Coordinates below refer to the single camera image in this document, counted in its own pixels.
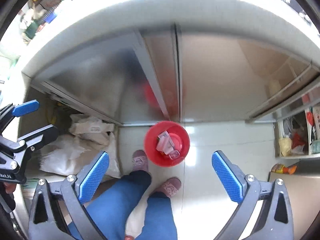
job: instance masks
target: plastic bag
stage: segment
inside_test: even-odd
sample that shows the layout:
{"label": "plastic bag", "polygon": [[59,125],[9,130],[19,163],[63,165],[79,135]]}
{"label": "plastic bag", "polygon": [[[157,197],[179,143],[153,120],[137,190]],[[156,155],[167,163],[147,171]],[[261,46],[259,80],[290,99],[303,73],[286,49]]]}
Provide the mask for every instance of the plastic bag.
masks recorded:
{"label": "plastic bag", "polygon": [[101,119],[86,114],[72,114],[70,118],[72,120],[72,125],[69,128],[70,133],[84,140],[105,146],[109,145],[108,132],[113,132],[115,127],[113,123],[104,123]]}
{"label": "plastic bag", "polygon": [[284,157],[290,155],[292,140],[289,137],[279,138],[280,152]]}
{"label": "plastic bag", "polygon": [[56,141],[43,147],[40,169],[60,175],[77,174],[88,165],[99,151],[109,155],[109,168],[106,175],[120,178],[116,149],[114,124],[85,114],[72,114],[73,121],[69,131],[76,135],[61,135]]}
{"label": "plastic bag", "polygon": [[72,135],[58,136],[41,150],[40,169],[60,175],[77,174],[99,152]]}

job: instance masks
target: cloth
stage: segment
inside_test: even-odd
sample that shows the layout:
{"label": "cloth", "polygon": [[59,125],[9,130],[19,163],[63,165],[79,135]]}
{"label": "cloth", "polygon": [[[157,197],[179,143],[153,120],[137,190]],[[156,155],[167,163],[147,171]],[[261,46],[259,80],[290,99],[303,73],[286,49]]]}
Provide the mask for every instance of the cloth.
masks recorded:
{"label": "cloth", "polygon": [[[127,219],[151,184],[145,171],[123,176],[110,189],[87,206],[87,212],[108,240],[124,240]],[[69,224],[73,237],[81,239],[74,223]],[[177,240],[170,198],[155,192],[148,198],[145,226],[136,240]]]}

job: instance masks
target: foot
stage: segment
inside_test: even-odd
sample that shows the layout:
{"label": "foot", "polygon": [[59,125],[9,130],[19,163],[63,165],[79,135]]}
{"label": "foot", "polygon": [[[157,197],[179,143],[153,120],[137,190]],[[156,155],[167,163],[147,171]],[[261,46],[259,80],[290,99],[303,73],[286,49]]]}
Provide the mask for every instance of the foot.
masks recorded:
{"label": "foot", "polygon": [[163,192],[167,197],[171,198],[181,188],[181,181],[177,177],[172,177],[163,183],[155,192]]}
{"label": "foot", "polygon": [[137,150],[132,155],[133,169],[132,171],[149,172],[148,158],[143,150]]}

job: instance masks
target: red bucket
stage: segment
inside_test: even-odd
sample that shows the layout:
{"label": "red bucket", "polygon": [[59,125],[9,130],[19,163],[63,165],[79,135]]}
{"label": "red bucket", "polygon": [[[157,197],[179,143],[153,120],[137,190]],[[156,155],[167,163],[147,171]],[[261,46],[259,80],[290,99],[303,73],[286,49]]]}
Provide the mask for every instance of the red bucket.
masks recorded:
{"label": "red bucket", "polygon": [[[156,150],[158,135],[167,131],[174,143],[174,149],[179,151],[180,157],[171,160]],[[176,122],[162,121],[152,126],[144,138],[144,149],[148,159],[161,167],[172,167],[184,160],[190,148],[190,138],[186,130]]]}

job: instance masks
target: person's leg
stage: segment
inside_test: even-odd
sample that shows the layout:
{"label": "person's leg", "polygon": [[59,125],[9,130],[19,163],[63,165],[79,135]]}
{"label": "person's leg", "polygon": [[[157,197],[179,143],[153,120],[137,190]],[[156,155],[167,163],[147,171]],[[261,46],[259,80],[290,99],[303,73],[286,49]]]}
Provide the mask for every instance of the person's leg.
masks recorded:
{"label": "person's leg", "polygon": [[141,234],[136,240],[177,240],[170,198],[181,187],[178,178],[168,179],[148,198],[146,217]]}
{"label": "person's leg", "polygon": [[[142,150],[136,151],[132,161],[133,171],[123,176],[86,208],[108,240],[124,239],[126,221],[151,184],[145,153]],[[69,229],[75,238],[81,239],[73,223],[69,225]]]}

